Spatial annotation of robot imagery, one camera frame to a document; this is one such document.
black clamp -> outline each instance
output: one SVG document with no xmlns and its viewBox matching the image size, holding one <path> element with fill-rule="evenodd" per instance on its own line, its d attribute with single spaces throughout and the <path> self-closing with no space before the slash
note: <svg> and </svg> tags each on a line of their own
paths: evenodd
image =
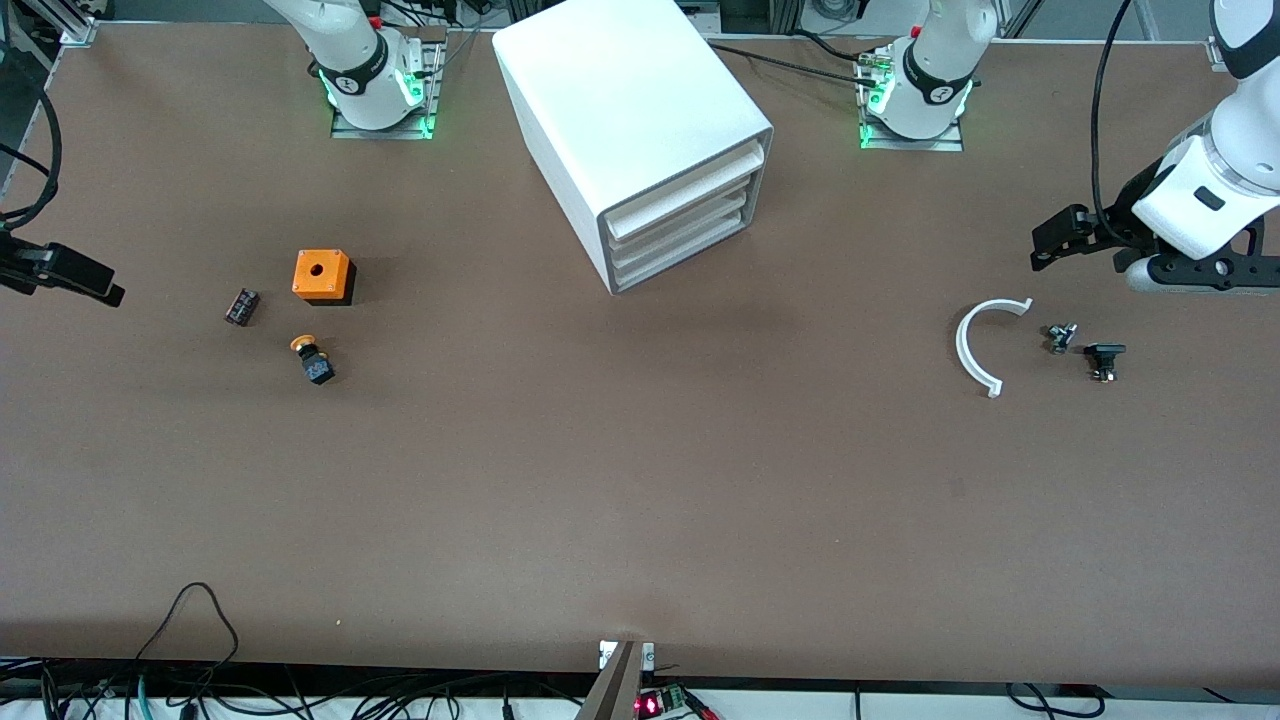
<svg viewBox="0 0 1280 720">
<path fill-rule="evenodd" d="M 1116 355 L 1125 351 L 1125 346 L 1116 342 L 1094 342 L 1084 348 L 1084 354 L 1093 359 L 1093 379 L 1100 383 L 1110 383 L 1116 379 Z"/>
</svg>

orange push button box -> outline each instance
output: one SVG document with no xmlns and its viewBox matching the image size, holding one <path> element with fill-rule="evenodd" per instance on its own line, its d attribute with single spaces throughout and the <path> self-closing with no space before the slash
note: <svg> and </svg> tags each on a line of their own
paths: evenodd
<svg viewBox="0 0 1280 720">
<path fill-rule="evenodd" d="M 356 264 L 342 250 L 300 250 L 293 293 L 311 305 L 351 305 Z"/>
</svg>

cable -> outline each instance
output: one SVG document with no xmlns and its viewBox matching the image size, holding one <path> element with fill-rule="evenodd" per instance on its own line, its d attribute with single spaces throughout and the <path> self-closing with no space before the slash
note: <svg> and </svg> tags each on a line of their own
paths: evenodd
<svg viewBox="0 0 1280 720">
<path fill-rule="evenodd" d="M 548 685 L 547 683 L 544 683 L 541 680 L 538 682 L 538 685 L 540 688 L 543 688 L 544 691 L 548 691 L 552 694 L 558 696 L 561 700 L 567 700 L 567 701 L 572 702 L 573 705 L 576 705 L 579 707 L 582 707 L 582 701 L 577 700 L 576 697 L 568 694 L 567 692 L 564 692 L 564 691 L 562 691 L 559 688 Z"/>
<path fill-rule="evenodd" d="M 298 696 L 298 702 L 302 703 L 302 710 L 307 714 L 306 720 L 316 720 L 316 716 L 311 714 L 311 708 L 307 707 L 307 698 L 302 697 L 302 691 L 298 688 L 298 682 L 293 679 L 293 671 L 289 670 L 288 665 L 284 665 L 284 674 L 289 678 L 289 684 L 293 685 L 293 694 Z"/>
<path fill-rule="evenodd" d="M 708 707 L 707 703 L 703 702 L 698 696 L 689 692 L 689 688 L 686 688 L 685 685 L 680 685 L 680 689 L 685 692 L 685 705 L 687 705 L 689 710 L 698 716 L 698 720 L 721 720 L 719 715 L 717 715 L 714 710 Z"/>
<path fill-rule="evenodd" d="M 444 20 L 444 22 L 449 23 L 451 26 L 462 27 L 462 23 L 460 23 L 458 20 L 451 20 L 449 18 L 447 18 L 444 15 L 438 15 L 438 14 L 431 13 L 429 10 L 420 10 L 417 8 L 406 8 L 404 5 L 401 5 L 399 3 L 393 3 L 392 0 L 383 0 L 383 3 L 385 3 L 385 4 L 390 5 L 392 8 L 396 8 L 397 10 L 399 10 L 401 14 L 403 14 L 408 19 L 413 20 L 415 23 L 417 23 L 417 27 L 426 27 L 426 24 L 422 23 L 419 18 L 433 18 L 433 19 L 436 19 L 436 20 Z"/>
<path fill-rule="evenodd" d="M 147 638 L 147 642 L 142 643 L 142 647 L 138 648 L 138 652 L 133 656 L 133 660 L 131 660 L 125 667 L 122 667 L 122 669 L 116 670 L 115 673 L 113 673 L 106 679 L 106 683 L 104 684 L 106 688 L 109 688 L 115 682 L 115 679 L 120 676 L 120 673 L 123 670 L 128 670 L 128 673 L 131 675 L 131 679 L 132 679 L 132 674 L 134 673 L 134 669 L 137 667 L 138 661 L 142 660 L 142 656 L 146 655 L 147 650 L 150 650 L 151 646 L 155 644 L 155 642 L 157 639 L 160 639 L 160 635 L 163 635 L 164 632 L 169 628 L 169 621 L 172 621 L 173 618 L 174 618 L 174 615 L 178 612 L 178 605 L 182 602 L 182 598 L 186 597 L 187 591 L 189 591 L 192 588 L 200 588 L 200 589 L 205 591 L 209 594 L 209 600 L 211 600 L 212 603 L 214 603 L 214 612 L 218 614 L 218 619 L 223 621 L 223 625 L 227 628 L 228 634 L 230 634 L 230 637 L 232 637 L 232 650 L 230 650 L 230 652 L 227 653 L 227 657 L 219 660 L 218 662 L 215 662 L 211 666 L 209 666 L 207 669 L 205 669 L 204 673 L 201 673 L 200 676 L 201 676 L 202 682 L 197 685 L 197 689 L 193 691 L 187 697 L 187 700 L 186 700 L 186 702 L 183 705 L 184 706 L 189 706 L 193 702 L 196 702 L 196 700 L 201 694 L 204 694 L 205 689 L 212 682 L 212 674 L 214 674 L 214 671 L 218 670 L 219 667 L 221 667 L 223 665 L 225 665 L 227 662 L 229 662 L 230 659 L 236 656 L 236 652 L 239 651 L 239 634 L 236 632 L 236 626 L 232 625 L 232 621 L 227 619 L 227 614 L 223 612 L 223 605 L 221 605 L 221 602 L 218 601 L 218 593 L 214 592 L 214 588 L 209 587 L 207 583 L 202 583 L 202 582 L 198 582 L 198 580 L 193 582 L 193 583 L 187 583 L 186 585 L 182 587 L 180 591 L 178 591 L 178 594 L 174 596 L 173 602 L 169 605 L 169 611 L 165 612 L 164 620 L 161 620 L 160 625 L 156 626 L 156 629 L 155 629 L 154 633 L 151 633 L 151 637 Z M 83 720 L 87 720 L 91 716 L 92 717 L 97 716 L 95 714 L 93 708 L 97 706 L 97 702 L 101 698 L 102 698 L 102 693 L 101 692 L 97 693 L 97 696 L 93 697 L 93 701 L 88 703 L 88 708 L 84 711 Z"/>
<path fill-rule="evenodd" d="M 1098 73 L 1093 77 L 1093 106 L 1089 110 L 1089 181 L 1093 187 L 1093 208 L 1098 214 L 1098 223 L 1102 225 L 1102 229 L 1108 236 L 1121 241 L 1124 238 L 1111 227 L 1107 211 L 1102 206 L 1102 183 L 1098 179 L 1098 168 L 1101 164 L 1098 159 L 1098 106 L 1102 104 L 1102 78 L 1107 73 L 1107 59 L 1111 56 L 1111 46 L 1116 41 L 1116 33 L 1120 32 L 1120 22 L 1124 20 L 1124 14 L 1132 1 L 1121 0 L 1120 9 L 1116 10 L 1116 18 L 1111 22 L 1111 29 L 1107 31 L 1107 40 L 1102 44 L 1102 55 L 1098 58 Z"/>
<path fill-rule="evenodd" d="M 0 12 L 3 12 L 6 18 L 9 17 L 8 0 L 4 0 L 4 8 L 0 9 Z M 49 99 L 49 94 L 45 92 L 44 82 L 37 81 L 35 77 L 27 73 L 26 68 L 18 64 L 18 60 L 15 59 L 17 51 L 13 49 L 12 45 L 9 45 L 8 40 L 0 41 L 0 50 L 3 50 L 5 54 L 5 61 L 17 68 L 18 74 L 24 77 L 27 82 L 31 83 L 31 87 L 37 94 L 37 100 L 40 102 L 40 106 L 45 109 L 45 119 L 49 122 L 50 159 L 49 159 L 49 169 L 44 172 L 45 186 L 44 188 L 41 188 L 40 196 L 36 199 L 35 202 L 27 205 L 26 208 L 19 208 L 18 210 L 9 210 L 6 213 L 0 213 L 0 228 L 17 229 L 35 220 L 36 215 L 38 215 L 40 211 L 44 210 L 46 205 L 49 205 L 49 202 L 54 199 L 54 196 L 58 195 L 58 177 L 61 173 L 63 168 L 63 128 L 61 124 L 58 122 L 58 113 L 54 110 L 54 102 Z M 19 155 L 22 154 L 15 147 L 9 147 L 8 145 L 5 145 L 3 147 L 3 151 L 6 155 L 22 160 L 22 158 L 19 158 Z"/>
<path fill-rule="evenodd" d="M 448 68 L 449 63 L 452 63 L 454 58 L 461 55 L 462 50 L 465 50 L 467 45 L 471 45 L 471 41 L 476 38 L 476 35 L 480 32 L 480 26 L 483 24 L 484 24 L 484 15 L 476 13 L 476 24 L 474 28 L 471 28 L 471 32 L 467 33 L 467 38 L 462 41 L 462 45 L 458 45 L 457 50 L 454 50 L 452 54 L 449 54 L 448 58 L 444 59 L 444 63 L 440 65 L 440 69 L 426 73 L 426 77 L 433 77 L 444 73 L 444 68 Z"/>
<path fill-rule="evenodd" d="M 147 703 L 146 678 L 138 676 L 138 705 L 142 707 L 142 720 L 155 720 L 151 717 L 151 706 Z"/>
<path fill-rule="evenodd" d="M 823 51 L 826 51 L 828 55 L 835 55 L 836 58 L 840 58 L 841 60 L 849 60 L 850 63 L 856 63 L 858 61 L 858 55 L 850 55 L 849 53 L 841 53 L 840 50 L 836 50 L 835 47 L 832 47 L 831 45 L 828 45 L 827 41 L 823 40 L 820 36 L 818 36 L 818 33 L 815 33 L 815 32 L 809 32 L 809 31 L 804 29 L 803 27 L 797 27 L 795 29 L 795 33 L 799 35 L 800 37 L 808 37 L 809 40 L 817 42 L 818 47 L 822 47 Z"/>
<path fill-rule="evenodd" d="M 1039 701 L 1039 705 L 1032 705 L 1029 702 L 1024 702 L 1021 698 L 1015 696 L 1014 685 L 1027 685 L 1027 689 L 1032 691 L 1032 694 L 1036 696 L 1036 700 Z M 1043 712 L 1046 716 L 1048 716 L 1048 720 L 1055 720 L 1059 715 L 1064 717 L 1078 717 L 1079 720 L 1091 720 L 1093 717 L 1102 715 L 1107 710 L 1107 701 L 1103 700 L 1102 696 L 1094 698 L 1098 701 L 1098 707 L 1091 710 L 1089 712 L 1076 712 L 1074 710 L 1062 710 L 1061 707 L 1053 707 L 1052 705 L 1048 703 L 1047 700 L 1044 700 L 1044 693 L 1042 693 L 1039 688 L 1037 688 L 1030 683 L 1006 683 L 1005 694 L 1007 694 L 1009 700 L 1014 701 L 1014 705 L 1016 705 L 1018 707 L 1021 707 L 1023 710 L 1030 710 L 1032 712 Z"/>
<path fill-rule="evenodd" d="M 713 50 L 719 50 L 721 53 L 732 53 L 733 55 L 741 55 L 744 58 L 750 58 L 753 60 L 760 60 L 762 63 L 769 63 L 769 64 L 773 64 L 773 65 L 778 65 L 780 68 L 788 68 L 788 69 L 797 70 L 797 72 L 801 72 L 801 73 L 809 73 L 809 74 L 814 74 L 814 76 L 819 76 L 819 77 L 826 77 L 826 78 L 831 78 L 831 79 L 840 79 L 840 81 L 845 81 L 845 82 L 851 82 L 854 85 L 861 85 L 861 86 L 865 86 L 865 87 L 874 87 L 876 86 L 876 82 L 872 81 L 870 78 L 859 78 L 859 77 L 854 77 L 854 76 L 842 76 L 840 73 L 829 73 L 827 70 L 819 70 L 818 68 L 808 68 L 805 65 L 797 65 L 795 63 L 787 63 L 786 60 L 778 60 L 777 58 L 767 58 L 764 55 L 756 55 L 755 53 L 750 53 L 748 50 L 739 50 L 737 47 L 728 47 L 728 46 L 724 46 L 724 45 L 717 45 L 714 42 L 708 42 L 707 45 L 709 45 Z"/>
<path fill-rule="evenodd" d="M 1213 692 L 1213 691 L 1211 691 L 1210 688 L 1201 688 L 1201 689 L 1202 689 L 1202 691 L 1204 691 L 1204 692 L 1207 692 L 1208 694 L 1211 694 L 1211 696 L 1216 697 L 1217 700 L 1220 700 L 1220 701 L 1222 701 L 1222 702 L 1230 702 L 1231 705 L 1235 705 L 1235 701 L 1234 701 L 1234 700 L 1231 700 L 1231 698 L 1226 697 L 1226 696 L 1225 696 L 1225 694 L 1222 694 L 1222 693 L 1219 693 L 1219 692 Z"/>
</svg>

white arc-shaped plastic piece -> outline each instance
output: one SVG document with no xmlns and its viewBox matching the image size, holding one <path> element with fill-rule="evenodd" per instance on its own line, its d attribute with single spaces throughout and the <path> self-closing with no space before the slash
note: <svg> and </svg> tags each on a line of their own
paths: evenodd
<svg viewBox="0 0 1280 720">
<path fill-rule="evenodd" d="M 960 327 L 956 328 L 956 354 L 960 356 L 960 364 L 964 365 L 964 369 L 968 370 L 970 375 L 973 375 L 973 379 L 987 386 L 987 397 L 1000 397 L 1000 389 L 1005 383 L 987 370 L 983 370 L 982 365 L 973 359 L 973 351 L 969 350 L 969 323 L 983 310 L 1004 310 L 1005 313 L 1012 313 L 1014 315 L 1021 316 L 1023 313 L 1030 309 L 1030 297 L 1027 299 L 1027 302 L 997 297 L 996 300 L 988 300 L 974 305 L 973 310 L 969 310 L 969 314 L 960 320 Z"/>
</svg>

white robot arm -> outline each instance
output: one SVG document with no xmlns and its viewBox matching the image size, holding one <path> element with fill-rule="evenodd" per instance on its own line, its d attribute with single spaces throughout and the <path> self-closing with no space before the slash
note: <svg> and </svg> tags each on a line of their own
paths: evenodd
<svg viewBox="0 0 1280 720">
<path fill-rule="evenodd" d="M 1280 288 L 1280 258 L 1262 255 L 1262 215 L 1280 206 L 1280 0 L 1213 0 L 1211 18 L 1235 92 L 1120 191 L 1106 209 L 1116 236 L 1073 205 L 1033 233 L 1032 269 L 1120 247 L 1133 290 Z M 1242 231 L 1244 254 L 1230 246 Z"/>
<path fill-rule="evenodd" d="M 424 102 L 422 44 L 374 29 L 358 0 L 264 0 L 298 31 L 329 101 L 352 126 L 385 129 Z"/>
<path fill-rule="evenodd" d="M 992 0 L 929 0 L 919 35 L 886 50 L 890 68 L 867 111 L 911 140 L 946 132 L 973 90 L 973 70 L 996 37 Z"/>
</svg>

